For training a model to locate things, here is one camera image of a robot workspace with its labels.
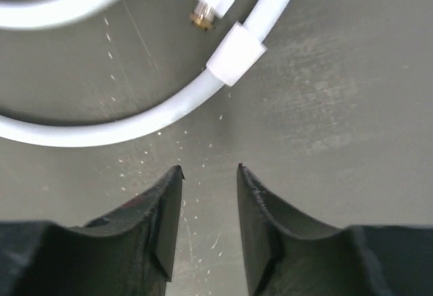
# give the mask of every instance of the white cable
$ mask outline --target white cable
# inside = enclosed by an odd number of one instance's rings
[[[34,0],[0,2],[0,28],[39,30],[83,20],[118,0]]]
[[[263,40],[289,0],[259,0],[244,26]],[[130,118],[108,124],[55,127],[30,124],[0,116],[0,137],[34,145],[89,147],[120,143],[164,128],[214,95],[223,83],[208,70],[156,107]]]

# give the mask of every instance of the gray surface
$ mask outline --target gray surface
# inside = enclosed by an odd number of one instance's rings
[[[50,124],[137,113],[197,75],[253,4],[238,0],[207,34],[189,26],[193,0],[124,0],[75,26],[0,32],[0,111]],[[293,0],[251,71],[160,136],[90,149],[0,139],[0,218],[82,224],[180,163],[168,295],[246,294],[238,162],[331,224],[432,223],[432,25],[433,0]]]

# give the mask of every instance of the scratch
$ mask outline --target scratch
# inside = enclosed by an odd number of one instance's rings
[[[122,2],[123,2],[123,5],[124,5],[125,10],[126,10],[127,13],[128,13],[129,19],[131,19],[131,22],[132,22],[132,24],[133,24],[133,26],[134,26],[135,32],[137,32],[138,37],[140,38],[140,41],[141,41],[141,43],[143,44],[144,49],[146,50],[147,54],[149,55],[150,59],[152,60],[152,63],[155,64],[155,67],[156,67],[156,69],[157,69],[157,71],[158,71],[158,75],[159,75],[159,77],[160,77],[160,73],[159,73],[159,69],[160,69],[160,68],[159,68],[158,64],[156,63],[154,57],[153,57],[152,54],[150,53],[149,47],[147,47],[147,45],[146,45],[146,43],[145,43],[145,41],[144,41],[143,36],[141,35],[140,31],[138,30],[137,24],[135,23],[135,20],[134,20],[134,18],[133,18],[133,15],[132,15],[131,11],[130,11],[129,8],[128,8],[127,3],[126,3],[125,1],[122,1]]]
[[[216,247],[220,236],[221,236],[221,232],[218,234],[218,237],[216,238],[214,245],[211,247],[212,250]]]
[[[138,37],[140,38],[141,43],[144,46],[144,49],[147,51],[147,54],[149,54],[149,56],[152,57],[152,54],[150,53],[149,48],[147,48],[147,45],[146,45],[146,43],[145,43],[145,41],[143,39],[143,36],[141,35],[140,31],[138,30],[138,27],[137,27],[137,24],[135,23],[133,15],[132,15],[131,11],[129,10],[128,5],[127,5],[127,3],[125,1],[123,1],[123,5],[124,5],[124,8],[126,9],[126,11],[128,13],[129,18],[131,19],[131,21],[133,23],[133,26],[135,28],[135,31],[138,34]]]
[[[191,263],[194,261],[194,256],[192,254],[192,240],[191,240],[191,231],[189,230],[188,221],[185,218],[185,223],[187,223],[187,233],[188,233],[188,242],[189,242],[189,257],[191,258]]]
[[[123,77],[124,77],[124,79],[125,79],[125,81],[126,81],[126,84],[127,84],[128,88],[129,88],[130,94],[131,94],[131,96],[134,98],[135,103],[137,104],[137,107],[139,107],[139,103],[138,103],[138,100],[137,100],[137,96],[135,95],[135,92],[134,92],[134,90],[133,90],[133,88],[132,88],[132,86],[131,86],[131,82],[129,82],[129,78],[128,78],[128,76],[127,76],[127,72],[125,71],[125,68],[124,68],[124,66],[123,66],[122,58],[120,57],[119,51],[117,50],[117,46],[116,46],[115,43],[113,43],[113,48],[114,48],[114,52],[115,52],[116,55],[117,55],[117,60],[118,60],[118,64],[119,64],[119,67],[120,67],[120,71],[121,71],[122,74],[123,74]]]

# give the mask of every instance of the metal connector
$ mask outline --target metal connector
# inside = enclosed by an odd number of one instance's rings
[[[215,12],[211,6],[199,1],[194,12],[190,13],[189,19],[191,19],[194,26],[207,31],[214,28]]]

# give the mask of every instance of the white speck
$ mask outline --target white speck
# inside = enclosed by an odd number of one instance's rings
[[[215,241],[215,243],[214,243],[214,245],[211,247],[211,249],[213,250],[215,247],[216,247],[216,245],[217,245],[217,243],[218,243],[218,240],[219,240],[219,237],[221,236],[221,232],[218,234],[218,236],[216,237],[216,241]]]

